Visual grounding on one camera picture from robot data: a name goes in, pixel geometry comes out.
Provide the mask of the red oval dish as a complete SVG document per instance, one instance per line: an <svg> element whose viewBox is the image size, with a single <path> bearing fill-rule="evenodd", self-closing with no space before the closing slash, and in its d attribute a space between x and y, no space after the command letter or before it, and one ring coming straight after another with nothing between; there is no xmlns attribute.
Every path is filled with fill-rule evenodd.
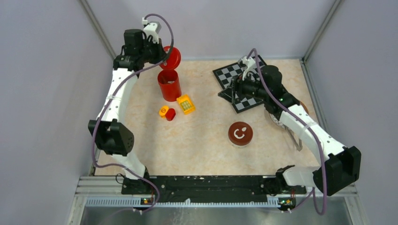
<svg viewBox="0 0 398 225"><path fill-rule="evenodd" d="M163 70L175 70L179 66L181 59L182 56L180 51L176 47L173 47L169 58L160 64L160 67Z"/></svg>

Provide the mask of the red cylindrical cup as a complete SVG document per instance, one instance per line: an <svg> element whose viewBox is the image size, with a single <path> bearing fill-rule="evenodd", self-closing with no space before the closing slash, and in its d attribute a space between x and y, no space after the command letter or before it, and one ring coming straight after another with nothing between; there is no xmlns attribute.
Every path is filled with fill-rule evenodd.
<svg viewBox="0 0 398 225"><path fill-rule="evenodd" d="M162 96L166 101L175 102L182 95L179 76L175 70L162 70L159 72L157 80ZM175 83L166 85L167 81L175 81Z"/></svg>

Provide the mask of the brown round lid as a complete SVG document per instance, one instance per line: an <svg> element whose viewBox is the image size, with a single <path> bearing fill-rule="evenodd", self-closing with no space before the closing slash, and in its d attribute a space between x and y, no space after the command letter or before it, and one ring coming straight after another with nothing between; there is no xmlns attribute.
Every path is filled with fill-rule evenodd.
<svg viewBox="0 0 398 225"><path fill-rule="evenodd" d="M235 144L248 144L253 139L253 129L245 122L234 122L228 129L228 139Z"/></svg>

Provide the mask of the silver metal tongs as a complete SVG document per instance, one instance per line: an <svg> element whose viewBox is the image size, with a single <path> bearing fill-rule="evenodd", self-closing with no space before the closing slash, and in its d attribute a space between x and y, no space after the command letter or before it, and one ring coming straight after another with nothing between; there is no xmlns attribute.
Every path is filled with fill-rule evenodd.
<svg viewBox="0 0 398 225"><path fill-rule="evenodd" d="M289 128L286 128L286 131L287 131L289 137L291 138L294 146L296 147L296 150L299 152L302 151L302 149L303 149L302 140L299 138L296 138L294 132L292 130L290 130Z"/></svg>

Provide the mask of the steel lunch box bowl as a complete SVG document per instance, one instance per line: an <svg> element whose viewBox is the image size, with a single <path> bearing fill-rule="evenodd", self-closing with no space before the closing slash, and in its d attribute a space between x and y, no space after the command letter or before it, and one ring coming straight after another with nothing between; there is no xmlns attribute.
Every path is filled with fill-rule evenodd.
<svg viewBox="0 0 398 225"><path fill-rule="evenodd" d="M230 142L230 144L231 144L231 146L233 146L234 148L239 148L239 149L247 148L247 147L251 146L251 143L248 143L248 144L235 144L235 143L233 143L233 142Z"/></svg>

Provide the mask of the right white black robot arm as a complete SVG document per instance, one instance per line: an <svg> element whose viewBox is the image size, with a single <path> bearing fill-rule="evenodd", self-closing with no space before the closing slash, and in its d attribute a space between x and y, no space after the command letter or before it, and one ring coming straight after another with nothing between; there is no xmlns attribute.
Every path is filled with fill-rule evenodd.
<svg viewBox="0 0 398 225"><path fill-rule="evenodd" d="M239 113L261 103L282 126L295 133L311 150L320 167L287 166L278 170L275 187L288 193L294 186L318 188L332 196L360 177L361 152L346 147L314 121L301 102L282 84L282 73L273 65L243 66L237 63L213 71L224 88L219 96L230 97Z"/></svg>

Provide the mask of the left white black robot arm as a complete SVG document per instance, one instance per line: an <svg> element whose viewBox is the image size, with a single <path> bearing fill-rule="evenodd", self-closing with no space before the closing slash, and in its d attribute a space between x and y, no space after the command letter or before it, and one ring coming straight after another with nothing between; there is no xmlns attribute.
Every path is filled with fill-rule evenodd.
<svg viewBox="0 0 398 225"><path fill-rule="evenodd" d="M99 149L111 155L117 166L125 171L127 183L140 194L149 191L151 182L145 177L146 167L134 153L134 134L125 126L125 117L131 90L139 74L160 65L166 53L159 33L147 29L129 29L123 34L124 45L113 61L111 85L104 106L97 118L90 120L88 129L92 135L92 160L97 168L95 150Z"/></svg>

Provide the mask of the black white chessboard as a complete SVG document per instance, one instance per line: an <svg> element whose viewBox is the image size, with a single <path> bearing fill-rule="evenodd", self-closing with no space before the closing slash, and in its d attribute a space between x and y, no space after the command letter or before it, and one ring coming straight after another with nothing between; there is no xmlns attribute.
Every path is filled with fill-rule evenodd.
<svg viewBox="0 0 398 225"><path fill-rule="evenodd" d="M242 113L264 104L264 101L258 98L238 97L237 95L235 95L235 100L232 102L232 88L230 87L231 80L237 78L245 70L245 65L240 63L240 61L213 70L213 74L222 88L222 91L218 93L218 96L230 102L236 113Z"/></svg>

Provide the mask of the patterned round plate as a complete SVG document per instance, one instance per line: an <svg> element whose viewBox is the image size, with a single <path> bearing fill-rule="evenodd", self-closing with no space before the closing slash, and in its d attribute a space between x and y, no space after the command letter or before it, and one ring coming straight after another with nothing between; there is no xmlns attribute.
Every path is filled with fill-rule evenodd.
<svg viewBox="0 0 398 225"><path fill-rule="evenodd" d="M300 105L304 108L305 112L309 114L307 106L303 102L300 102ZM280 122L274 115L272 115L271 113L268 113L268 115L274 124L282 129L286 129L286 126L282 122Z"/></svg>

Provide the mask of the yellow toy tray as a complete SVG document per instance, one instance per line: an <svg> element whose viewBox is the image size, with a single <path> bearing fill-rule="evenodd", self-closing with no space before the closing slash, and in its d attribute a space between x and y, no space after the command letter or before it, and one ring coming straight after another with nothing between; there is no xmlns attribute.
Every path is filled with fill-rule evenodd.
<svg viewBox="0 0 398 225"><path fill-rule="evenodd" d="M187 94L178 97L176 100L184 115L190 114L196 110L195 105Z"/></svg>

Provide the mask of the yellow toy block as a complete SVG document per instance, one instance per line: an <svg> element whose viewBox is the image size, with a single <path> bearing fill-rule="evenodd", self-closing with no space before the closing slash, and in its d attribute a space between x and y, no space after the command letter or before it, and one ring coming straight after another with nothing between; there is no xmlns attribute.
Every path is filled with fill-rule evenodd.
<svg viewBox="0 0 398 225"><path fill-rule="evenodd" d="M166 118L166 114L167 114L168 110L169 110L169 107L168 107L167 105L163 105L163 106L160 108L160 110L159 110L159 115L160 115L162 118Z"/></svg>

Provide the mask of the red toy block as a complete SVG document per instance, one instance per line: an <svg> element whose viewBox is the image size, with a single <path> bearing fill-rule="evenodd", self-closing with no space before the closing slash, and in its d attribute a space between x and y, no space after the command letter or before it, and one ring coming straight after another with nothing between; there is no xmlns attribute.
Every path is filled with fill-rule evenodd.
<svg viewBox="0 0 398 225"><path fill-rule="evenodd" d="M176 116L176 111L174 108L169 108L165 114L165 118L167 121L172 121Z"/></svg>

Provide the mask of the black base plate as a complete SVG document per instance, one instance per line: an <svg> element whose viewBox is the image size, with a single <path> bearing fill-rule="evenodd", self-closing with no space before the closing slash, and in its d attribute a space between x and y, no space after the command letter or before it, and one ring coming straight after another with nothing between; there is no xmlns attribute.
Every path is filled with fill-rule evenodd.
<svg viewBox="0 0 398 225"><path fill-rule="evenodd" d="M306 194L301 186L287 186L275 176L150 176L150 183L125 179L123 195L156 196L159 203L262 203L276 195Z"/></svg>

